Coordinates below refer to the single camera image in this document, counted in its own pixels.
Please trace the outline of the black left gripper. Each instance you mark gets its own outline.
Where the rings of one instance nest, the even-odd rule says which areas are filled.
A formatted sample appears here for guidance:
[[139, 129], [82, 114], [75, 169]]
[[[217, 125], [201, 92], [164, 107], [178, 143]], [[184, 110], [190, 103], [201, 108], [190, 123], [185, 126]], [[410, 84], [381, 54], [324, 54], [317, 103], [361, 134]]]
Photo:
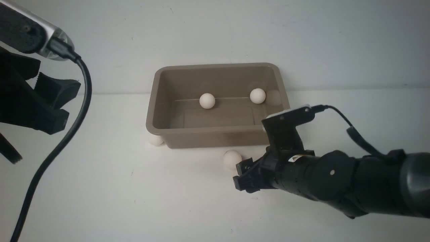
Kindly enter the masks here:
[[[77, 96], [81, 83], [39, 73], [40, 60], [9, 52], [5, 48], [1, 48], [0, 58], [0, 122], [49, 135], [63, 131], [70, 114], [60, 108]], [[37, 75], [33, 89], [27, 81]]]

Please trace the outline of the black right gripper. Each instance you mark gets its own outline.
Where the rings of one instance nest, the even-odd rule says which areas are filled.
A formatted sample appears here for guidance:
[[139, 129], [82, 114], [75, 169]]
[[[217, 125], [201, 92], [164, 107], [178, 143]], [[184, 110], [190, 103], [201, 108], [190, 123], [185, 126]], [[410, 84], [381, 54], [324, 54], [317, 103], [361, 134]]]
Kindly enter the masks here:
[[248, 176], [234, 176], [233, 182], [238, 191], [246, 191], [249, 194], [261, 190], [282, 190], [291, 194], [296, 193], [295, 162], [292, 161], [296, 150], [281, 150], [274, 153], [266, 150], [266, 153], [253, 160], [247, 158], [235, 165], [238, 175], [249, 171]]

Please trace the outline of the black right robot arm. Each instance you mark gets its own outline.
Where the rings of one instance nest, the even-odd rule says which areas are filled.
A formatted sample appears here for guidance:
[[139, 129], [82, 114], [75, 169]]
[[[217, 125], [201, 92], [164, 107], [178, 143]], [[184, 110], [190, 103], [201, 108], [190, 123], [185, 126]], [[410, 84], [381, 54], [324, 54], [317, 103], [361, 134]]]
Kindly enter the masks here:
[[350, 157], [335, 150], [267, 151], [236, 165], [235, 188], [277, 189], [321, 202], [354, 219], [369, 213], [429, 218], [429, 153], [392, 150]]

